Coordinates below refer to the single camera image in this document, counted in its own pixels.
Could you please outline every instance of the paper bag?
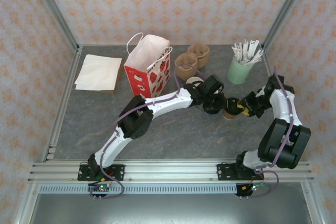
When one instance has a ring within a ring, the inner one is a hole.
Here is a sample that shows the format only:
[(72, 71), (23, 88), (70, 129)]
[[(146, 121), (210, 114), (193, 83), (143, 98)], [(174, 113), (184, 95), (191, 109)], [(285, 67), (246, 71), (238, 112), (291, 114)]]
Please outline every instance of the paper bag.
[[(142, 35), (139, 43), (129, 53), (129, 42), (139, 34)], [(162, 37), (142, 37), (143, 33), (138, 33), (127, 43), (129, 56), (124, 67), (134, 95), (157, 97), (170, 77), (170, 52), (173, 48), (169, 46), (169, 40)]]

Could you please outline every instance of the small cup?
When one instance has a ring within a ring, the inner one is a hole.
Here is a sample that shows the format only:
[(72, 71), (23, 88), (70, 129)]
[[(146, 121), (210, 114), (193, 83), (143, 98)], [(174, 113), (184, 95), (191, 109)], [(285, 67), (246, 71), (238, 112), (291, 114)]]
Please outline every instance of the small cup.
[(196, 82), (195, 86), (197, 87), (201, 82), (203, 82), (203, 79), (197, 76), (193, 76), (187, 80), (187, 83), (194, 83), (194, 82)]
[(233, 57), (229, 71), (227, 72), (227, 79), (233, 84), (243, 84), (252, 67), (253, 65), (243, 66), (239, 64), (235, 57)]
[(228, 98), (223, 109), (224, 118), (231, 120), (239, 115), (243, 110), (237, 107), (239, 102), (238, 98)]

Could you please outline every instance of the patterned wallpaper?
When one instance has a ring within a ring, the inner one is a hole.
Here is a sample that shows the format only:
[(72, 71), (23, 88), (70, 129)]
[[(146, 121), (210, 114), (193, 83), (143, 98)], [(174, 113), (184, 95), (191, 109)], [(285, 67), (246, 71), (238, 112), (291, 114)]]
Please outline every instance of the patterned wallpaper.
[(73, 52), (43, 0), (0, 0), (0, 9), (0, 222), (13, 223)]
[(171, 44), (263, 41), (285, 0), (56, 0), (77, 43), (126, 44), (136, 33)]
[(312, 136), (305, 157), (336, 220), (336, 0), (297, 0), (269, 50), (272, 65), (294, 86)]

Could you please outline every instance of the white napkin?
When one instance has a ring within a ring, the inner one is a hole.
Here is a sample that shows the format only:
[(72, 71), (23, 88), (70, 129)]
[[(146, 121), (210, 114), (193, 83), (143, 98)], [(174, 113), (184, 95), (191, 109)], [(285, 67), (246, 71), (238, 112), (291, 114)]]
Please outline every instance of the white napkin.
[(114, 90), (121, 58), (86, 55), (75, 81), (78, 90)]

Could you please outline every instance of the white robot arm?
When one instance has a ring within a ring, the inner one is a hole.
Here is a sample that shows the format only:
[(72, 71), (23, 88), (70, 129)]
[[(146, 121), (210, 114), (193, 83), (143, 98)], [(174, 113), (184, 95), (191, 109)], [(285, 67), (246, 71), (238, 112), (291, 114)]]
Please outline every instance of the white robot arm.
[[(256, 169), (271, 164), (277, 155), (276, 165), (280, 168), (293, 169), (298, 164), (309, 140), (310, 130), (302, 126), (296, 115), (294, 89), (287, 85), (283, 86), (287, 97), (284, 96), (273, 75), (257, 94), (251, 92), (236, 104), (246, 116), (256, 115), (259, 118), (268, 108), (273, 108), (274, 112), (274, 121), (261, 140), (259, 148), (237, 156), (236, 163), (230, 170), (235, 174), (236, 179), (250, 179)], [(113, 135), (102, 149), (90, 156), (88, 163), (93, 174), (97, 176), (101, 168), (111, 166), (123, 148), (133, 139), (144, 135), (151, 121), (159, 115), (201, 104), (203, 108), (206, 108), (207, 113), (218, 113), (226, 104), (226, 98), (221, 93), (223, 88), (222, 81), (216, 75), (212, 75), (197, 87), (193, 84), (186, 84), (178, 91), (161, 97), (151, 99), (134, 97), (121, 112)], [(288, 132), (291, 117), (293, 124), (291, 131)], [(289, 141), (279, 151), (286, 133), (289, 135)]]

